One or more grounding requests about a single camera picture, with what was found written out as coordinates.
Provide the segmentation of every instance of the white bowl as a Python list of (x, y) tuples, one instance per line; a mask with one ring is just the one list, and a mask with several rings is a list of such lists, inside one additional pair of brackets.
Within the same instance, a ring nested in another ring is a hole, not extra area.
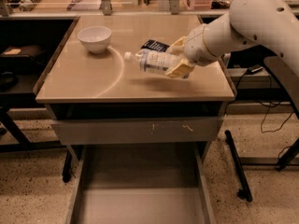
[(104, 26), (92, 26), (81, 30), (78, 39), (85, 49), (92, 53), (102, 53), (110, 44), (111, 30)]

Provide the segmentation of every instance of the black stand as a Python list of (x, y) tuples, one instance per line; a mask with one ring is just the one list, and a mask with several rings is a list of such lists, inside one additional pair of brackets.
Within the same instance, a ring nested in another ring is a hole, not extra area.
[(243, 165), (252, 165), (252, 166), (275, 166), (278, 171), (281, 171), (284, 169), (287, 165), (299, 165), (299, 163), (292, 163), (295, 156), (299, 153), (299, 138), (296, 140), (296, 142), (288, 149), (288, 151), (278, 159), (277, 162), (264, 162), (260, 161), (261, 159), (251, 159), (251, 158), (245, 158), (245, 162), (242, 162), (242, 159), (239, 158), (235, 143), (233, 140), (233, 137), (231, 135), (230, 131), (225, 131), (226, 135), (226, 143), (229, 145), (232, 153), (232, 157), (234, 159), (235, 163), (235, 169), (237, 171), (238, 178), (240, 180), (240, 183), (242, 185), (242, 188), (238, 192), (238, 196), (242, 199), (246, 198), (248, 202), (252, 202), (252, 196), (249, 188), (249, 184), (247, 182)]

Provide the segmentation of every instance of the floor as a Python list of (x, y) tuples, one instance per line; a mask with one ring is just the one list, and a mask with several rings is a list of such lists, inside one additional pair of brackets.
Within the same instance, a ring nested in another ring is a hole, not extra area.
[[(289, 113), (269, 114), (263, 130), (280, 127)], [(299, 224), (299, 170), (287, 167), (244, 167), (253, 202), (236, 196), (240, 185), (228, 146), (225, 130), (230, 130), (240, 156), (277, 157), (299, 136), (295, 115), (275, 133), (262, 133), (264, 114), (228, 115), (204, 162), (204, 171), (212, 207), (219, 224)], [(17, 120), (31, 141), (56, 139), (47, 119)], [(14, 143), (9, 133), (1, 144)], [(0, 154), (0, 223), (65, 223), (76, 167), (65, 184), (62, 170), (66, 150), (38, 150)]]

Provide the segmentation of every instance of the bottle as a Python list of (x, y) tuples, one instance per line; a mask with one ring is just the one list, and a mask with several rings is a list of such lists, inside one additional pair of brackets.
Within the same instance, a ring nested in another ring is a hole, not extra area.
[(144, 72), (164, 75), (169, 67), (179, 64), (181, 57), (156, 50), (142, 49), (136, 54), (125, 52), (124, 60), (133, 61)]

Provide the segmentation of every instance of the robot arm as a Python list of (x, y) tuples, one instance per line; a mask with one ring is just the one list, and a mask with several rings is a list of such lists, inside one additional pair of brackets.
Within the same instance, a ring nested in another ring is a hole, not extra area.
[(221, 55), (262, 45), (299, 77), (299, 21), (283, 0), (234, 0), (229, 14), (192, 30), (184, 55), (206, 65)]

